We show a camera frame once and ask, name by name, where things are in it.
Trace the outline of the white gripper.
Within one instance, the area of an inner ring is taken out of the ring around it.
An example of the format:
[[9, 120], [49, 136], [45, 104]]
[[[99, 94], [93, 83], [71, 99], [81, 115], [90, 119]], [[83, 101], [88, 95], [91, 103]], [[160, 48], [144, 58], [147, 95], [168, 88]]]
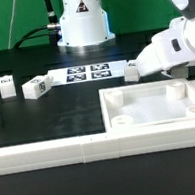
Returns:
[[195, 18], [173, 20], [172, 26], [151, 39], [136, 58], [136, 67], [142, 77], [178, 66], [195, 66]]

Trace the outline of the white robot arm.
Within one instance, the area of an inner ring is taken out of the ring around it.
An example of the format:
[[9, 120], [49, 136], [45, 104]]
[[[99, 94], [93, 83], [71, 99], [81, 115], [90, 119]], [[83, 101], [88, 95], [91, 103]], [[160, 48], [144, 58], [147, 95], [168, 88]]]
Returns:
[[[177, 66], [195, 66], [195, 0], [170, 1], [181, 16], [173, 19], [167, 30], [154, 35], [136, 58], [135, 65], [142, 77]], [[63, 0], [63, 5], [59, 49], [84, 52], [114, 40], [108, 15], [99, 0]]]

